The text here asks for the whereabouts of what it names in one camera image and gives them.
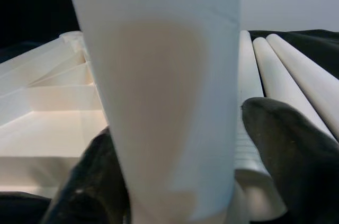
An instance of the black fabric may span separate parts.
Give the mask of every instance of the black fabric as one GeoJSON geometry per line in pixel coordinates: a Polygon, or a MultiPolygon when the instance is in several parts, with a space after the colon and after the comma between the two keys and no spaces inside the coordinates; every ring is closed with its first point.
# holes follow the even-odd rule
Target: black fabric
{"type": "Polygon", "coordinates": [[[46,212],[50,201],[23,192],[1,192],[0,223],[37,224],[46,212]]]}
{"type": "Polygon", "coordinates": [[[270,221],[252,221],[251,224],[294,224],[289,212],[284,214],[282,217],[270,221]]]}
{"type": "Polygon", "coordinates": [[[72,0],[0,0],[0,49],[79,30],[72,0]]]}
{"type": "Polygon", "coordinates": [[[82,154],[41,224],[122,224],[129,219],[129,209],[113,139],[106,128],[82,154]]]}
{"type": "Polygon", "coordinates": [[[339,223],[339,148],[292,106],[254,97],[242,119],[297,224],[339,223]]]}

